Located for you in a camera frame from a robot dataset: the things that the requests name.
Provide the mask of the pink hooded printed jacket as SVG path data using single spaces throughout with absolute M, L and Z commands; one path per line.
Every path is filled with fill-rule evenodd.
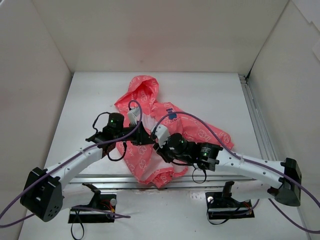
M 167 113 L 172 115 L 162 121 L 170 134 L 180 133 L 191 142 L 219 144 L 222 141 L 229 149 L 234 147 L 230 135 L 208 124 L 204 126 L 193 117 L 181 114 L 182 110 L 171 102 L 159 102 L 157 100 L 159 93 L 158 81 L 149 75 L 135 76 L 129 83 L 127 92 L 115 102 L 115 107 L 125 116 L 124 125 L 128 126 L 129 107 L 142 107 L 142 124 L 147 131 Z M 189 168 L 183 165 L 166 163 L 155 152 L 152 145 L 134 146 L 128 142 L 126 146 L 119 142 L 116 148 L 120 154 L 124 155 L 124 163 L 129 171 L 140 184 L 153 184 L 161 188 L 168 184 L 172 179 L 184 176 Z

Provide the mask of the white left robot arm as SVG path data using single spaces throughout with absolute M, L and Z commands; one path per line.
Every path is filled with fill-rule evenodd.
M 28 175 L 20 203 L 43 222 L 51 221 L 65 208 L 95 210 L 101 201 L 98 188 L 88 183 L 69 190 L 66 186 L 84 169 L 108 156 L 119 142 L 137 146 L 154 143 L 143 126 L 142 112 L 134 108 L 127 116 L 129 126 L 125 127 L 122 114 L 110 113 L 102 131 L 86 139 L 88 146 L 51 167 L 34 168 Z

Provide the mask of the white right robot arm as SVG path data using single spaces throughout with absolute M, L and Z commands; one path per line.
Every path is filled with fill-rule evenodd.
M 230 172 L 250 178 L 248 182 L 227 181 L 221 200 L 227 206 L 255 197 L 274 199 L 285 206 L 301 205 L 302 173 L 296 160 L 268 161 L 240 157 L 228 148 L 207 142 L 186 140 L 180 133 L 152 135 L 153 148 L 166 163 L 192 166 L 201 171 Z

